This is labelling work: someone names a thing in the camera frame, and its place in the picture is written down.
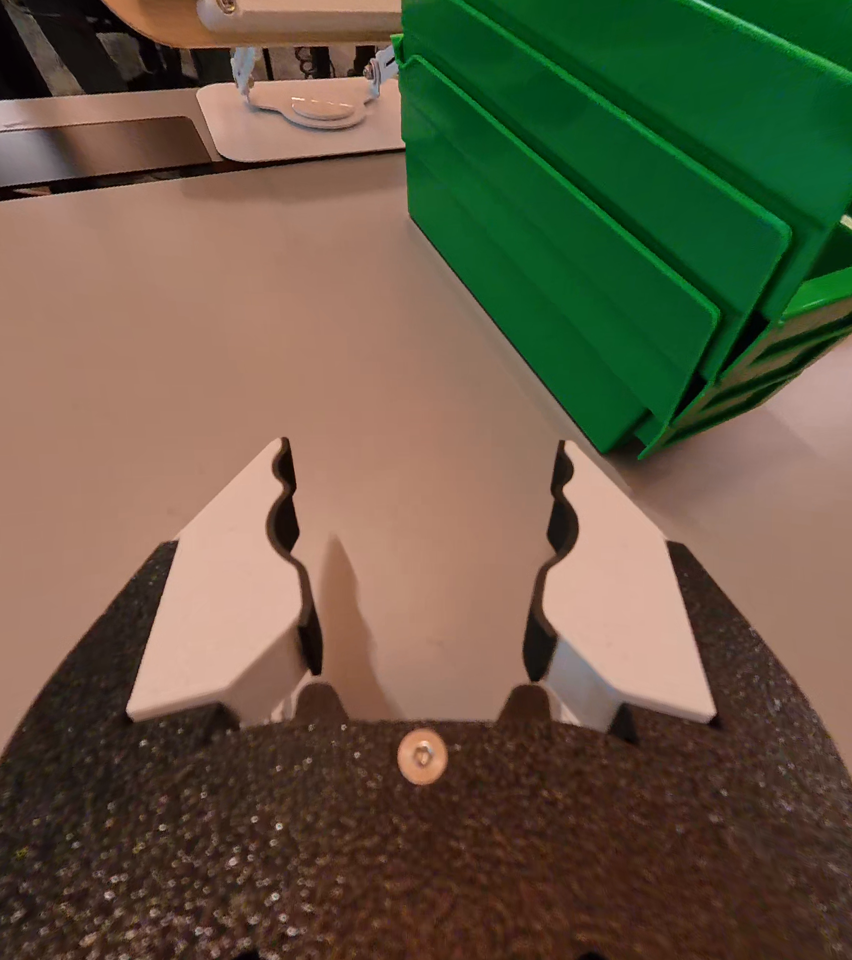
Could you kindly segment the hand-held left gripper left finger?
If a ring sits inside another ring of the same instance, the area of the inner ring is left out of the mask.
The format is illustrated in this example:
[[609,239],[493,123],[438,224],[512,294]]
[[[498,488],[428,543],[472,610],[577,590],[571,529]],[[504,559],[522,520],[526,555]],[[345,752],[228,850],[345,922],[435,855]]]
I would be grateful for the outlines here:
[[292,719],[322,671],[288,438],[276,438],[180,531],[125,712],[144,722],[207,706],[243,727]]

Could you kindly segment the grey desk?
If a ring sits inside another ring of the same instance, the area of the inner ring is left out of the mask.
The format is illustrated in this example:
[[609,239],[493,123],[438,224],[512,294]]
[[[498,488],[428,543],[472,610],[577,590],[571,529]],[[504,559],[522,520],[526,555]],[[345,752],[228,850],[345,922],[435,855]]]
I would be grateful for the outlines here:
[[[525,676],[555,449],[581,438],[410,222],[403,156],[0,201],[0,754],[152,550],[279,436],[347,710],[491,716]],[[852,335],[760,409],[599,464],[852,774]]]

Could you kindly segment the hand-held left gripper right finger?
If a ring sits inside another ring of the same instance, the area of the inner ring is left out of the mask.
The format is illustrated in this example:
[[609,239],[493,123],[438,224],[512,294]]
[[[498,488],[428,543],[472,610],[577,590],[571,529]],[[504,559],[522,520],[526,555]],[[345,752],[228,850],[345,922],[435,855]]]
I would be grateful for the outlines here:
[[550,718],[609,732],[623,708],[709,725],[718,709],[660,529],[571,440],[556,450],[523,662]]

